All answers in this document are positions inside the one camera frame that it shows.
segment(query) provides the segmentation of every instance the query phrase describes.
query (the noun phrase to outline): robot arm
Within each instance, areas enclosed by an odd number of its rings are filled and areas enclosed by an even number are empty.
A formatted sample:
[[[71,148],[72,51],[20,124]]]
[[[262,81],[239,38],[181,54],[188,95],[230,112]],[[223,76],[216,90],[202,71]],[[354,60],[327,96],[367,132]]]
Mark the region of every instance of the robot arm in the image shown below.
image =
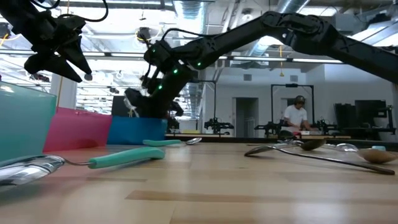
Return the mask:
[[[202,70],[220,56],[266,35],[297,52],[326,55],[398,83],[398,55],[345,37],[317,16],[268,11],[223,34],[205,35],[183,46],[171,48],[164,38],[154,43],[144,59],[155,65],[164,77],[151,96],[145,98],[146,110],[142,116],[160,117],[196,70]],[[132,104],[137,103],[134,99],[129,100]]]
[[[81,82],[67,61],[91,74],[80,48],[79,35],[86,19],[74,15],[54,18],[49,10],[39,12],[30,0],[1,0],[0,14],[13,26],[13,33],[22,34],[32,44],[36,54],[29,57],[24,65],[30,74],[47,70]]]

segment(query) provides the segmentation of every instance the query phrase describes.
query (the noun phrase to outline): teal fork handle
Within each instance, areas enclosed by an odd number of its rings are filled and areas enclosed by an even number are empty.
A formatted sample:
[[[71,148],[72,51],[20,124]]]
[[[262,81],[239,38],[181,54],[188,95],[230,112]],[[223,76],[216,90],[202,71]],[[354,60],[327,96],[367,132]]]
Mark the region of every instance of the teal fork handle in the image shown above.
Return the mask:
[[[130,149],[106,156],[91,158],[88,162],[90,169],[99,169],[111,166],[117,166],[128,162],[139,161],[143,159],[163,159],[165,152],[155,147],[141,147],[138,149]]]
[[[159,147],[159,146],[169,146],[172,144],[180,144],[181,140],[164,140],[164,141],[153,141],[153,140],[143,140],[144,145]]]

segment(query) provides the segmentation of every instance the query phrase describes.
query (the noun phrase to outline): man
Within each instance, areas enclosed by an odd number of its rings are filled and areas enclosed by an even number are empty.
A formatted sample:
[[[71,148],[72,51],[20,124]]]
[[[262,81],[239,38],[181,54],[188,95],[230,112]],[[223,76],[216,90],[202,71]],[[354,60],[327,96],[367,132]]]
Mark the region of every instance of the man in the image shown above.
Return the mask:
[[[289,125],[288,131],[300,131],[301,125],[304,125],[305,129],[308,131],[313,131],[314,129],[310,127],[307,120],[307,111],[303,108],[305,104],[304,96],[296,96],[294,99],[294,104],[290,105],[285,110],[284,119]]]

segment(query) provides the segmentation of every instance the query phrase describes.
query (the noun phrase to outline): teal utensil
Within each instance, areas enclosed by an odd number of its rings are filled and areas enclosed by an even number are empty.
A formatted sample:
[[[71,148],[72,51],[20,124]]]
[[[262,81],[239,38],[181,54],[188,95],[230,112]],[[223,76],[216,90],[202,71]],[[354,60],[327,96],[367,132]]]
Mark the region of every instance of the teal utensil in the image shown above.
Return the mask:
[[[201,138],[194,138],[185,142],[187,145],[193,145],[201,141]],[[182,143],[181,140],[164,140],[164,141],[153,141],[153,140],[143,140],[142,142],[144,145],[152,146],[152,147],[159,147],[159,146],[169,146],[173,144],[180,144]]]
[[[107,156],[94,157],[88,162],[71,162],[59,156],[25,156],[0,162],[0,192],[43,178],[57,171],[65,163],[99,169],[144,159],[163,159],[165,152],[155,147],[130,149]]]

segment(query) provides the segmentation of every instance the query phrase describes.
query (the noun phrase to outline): column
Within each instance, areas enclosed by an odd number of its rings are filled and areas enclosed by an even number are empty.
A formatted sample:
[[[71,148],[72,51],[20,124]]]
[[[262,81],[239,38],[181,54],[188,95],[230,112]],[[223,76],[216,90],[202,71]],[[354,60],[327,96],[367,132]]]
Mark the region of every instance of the column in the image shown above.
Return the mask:
[[[76,108],[77,82],[53,74],[50,93],[59,97],[57,103],[62,108]]]

